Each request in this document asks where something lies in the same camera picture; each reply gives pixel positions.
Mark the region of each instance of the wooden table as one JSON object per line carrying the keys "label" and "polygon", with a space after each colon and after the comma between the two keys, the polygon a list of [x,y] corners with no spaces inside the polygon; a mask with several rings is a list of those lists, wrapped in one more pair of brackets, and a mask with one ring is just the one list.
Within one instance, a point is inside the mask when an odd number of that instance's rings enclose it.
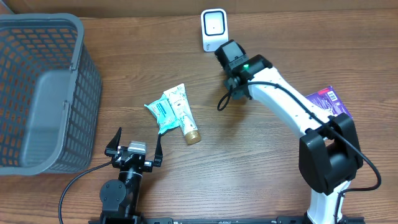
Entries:
{"label": "wooden table", "polygon": [[[103,78],[91,167],[123,127],[121,145],[144,141],[154,154],[159,130],[144,108],[184,83],[202,135],[187,146],[180,129],[163,138],[161,168],[145,174],[139,210],[147,217],[265,218],[302,215],[310,188],[298,168],[290,130],[258,102],[236,100],[218,112],[225,75],[203,53],[199,16],[87,19],[85,44]],[[397,223],[398,10],[281,12],[228,17],[229,37],[250,57],[262,54],[303,95],[333,85],[354,116],[363,152],[377,165],[379,190],[347,194],[344,214]],[[73,174],[0,177],[0,223],[57,223],[57,205]],[[101,212],[99,191],[118,170],[81,178],[63,204],[67,223]],[[364,165],[352,187],[375,183]]]}

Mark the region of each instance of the barcode label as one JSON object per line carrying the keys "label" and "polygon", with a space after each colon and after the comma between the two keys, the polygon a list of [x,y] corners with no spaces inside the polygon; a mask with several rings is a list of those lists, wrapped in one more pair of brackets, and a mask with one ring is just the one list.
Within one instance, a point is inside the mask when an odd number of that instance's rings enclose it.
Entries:
{"label": "barcode label", "polygon": [[329,97],[330,97],[330,99],[331,99],[332,101],[337,100],[337,96],[335,95],[335,92],[334,92],[334,91],[329,91],[329,92],[328,92],[328,95],[329,95]]}

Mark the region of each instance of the purple package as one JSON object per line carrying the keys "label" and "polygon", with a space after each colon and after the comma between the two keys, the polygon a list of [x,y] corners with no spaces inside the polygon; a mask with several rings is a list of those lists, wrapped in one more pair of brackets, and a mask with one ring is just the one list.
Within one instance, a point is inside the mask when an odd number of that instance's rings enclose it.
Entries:
{"label": "purple package", "polygon": [[314,105],[333,113],[335,116],[344,112],[350,116],[350,118],[353,118],[332,86],[320,90],[317,93],[312,93],[306,96],[306,98]]}

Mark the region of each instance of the brown bottle cap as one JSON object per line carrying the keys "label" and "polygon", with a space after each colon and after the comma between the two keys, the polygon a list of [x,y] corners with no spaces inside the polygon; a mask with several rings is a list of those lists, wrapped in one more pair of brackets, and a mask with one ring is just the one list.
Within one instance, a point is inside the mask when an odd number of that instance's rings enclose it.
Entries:
{"label": "brown bottle cap", "polygon": [[201,140],[200,134],[198,130],[193,130],[188,132],[185,135],[185,140],[188,144],[195,144]]}

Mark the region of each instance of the teal plastic packet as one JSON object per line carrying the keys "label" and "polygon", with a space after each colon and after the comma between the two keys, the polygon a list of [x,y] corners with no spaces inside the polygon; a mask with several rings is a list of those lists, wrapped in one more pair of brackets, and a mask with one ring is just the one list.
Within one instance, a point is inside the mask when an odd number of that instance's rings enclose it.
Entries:
{"label": "teal plastic packet", "polygon": [[159,125],[159,134],[164,134],[166,131],[180,126],[180,121],[175,116],[164,94],[159,100],[144,106],[155,116]]}

